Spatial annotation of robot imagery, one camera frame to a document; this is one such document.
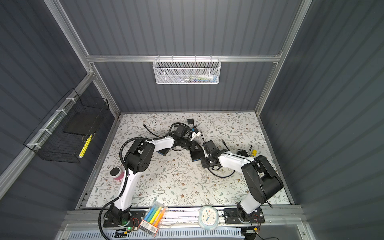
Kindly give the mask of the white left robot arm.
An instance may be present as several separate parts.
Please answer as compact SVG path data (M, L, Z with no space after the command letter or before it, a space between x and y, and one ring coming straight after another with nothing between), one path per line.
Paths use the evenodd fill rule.
M106 207L109 209L105 216L114 225L120 226L124 234L132 231L135 227L142 229L152 236L159 232L159 226L163 220L167 207L153 206L141 221L131 214L133 193L142 173L149 167L153 153L157 152L165 156L174 147L180 146L190 152L201 150L202 147L195 141L202 132L196 126L189 127L184 123L173 123L164 136L154 138L135 137L123 143L119 151L119 158L124 170L124 178L120 187L119 195L106 203L98 216L98 227L100 234L105 240L109 237L103 230L102 219Z

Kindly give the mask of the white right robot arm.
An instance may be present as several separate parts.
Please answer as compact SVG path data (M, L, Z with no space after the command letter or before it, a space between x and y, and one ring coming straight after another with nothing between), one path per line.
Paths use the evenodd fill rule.
M203 153L201 163L204 169L228 168L243 174L249 190L237 204L237 215L243 223L250 222L255 210L284 188L282 179L262 155L251 158L233 154L219 150L212 141L203 143Z

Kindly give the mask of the black ribbed network switch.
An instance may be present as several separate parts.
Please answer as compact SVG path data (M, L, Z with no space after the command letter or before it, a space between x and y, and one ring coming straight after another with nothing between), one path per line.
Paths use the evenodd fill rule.
M203 150L195 150L190 152L192 162L201 161L206 158L205 152Z

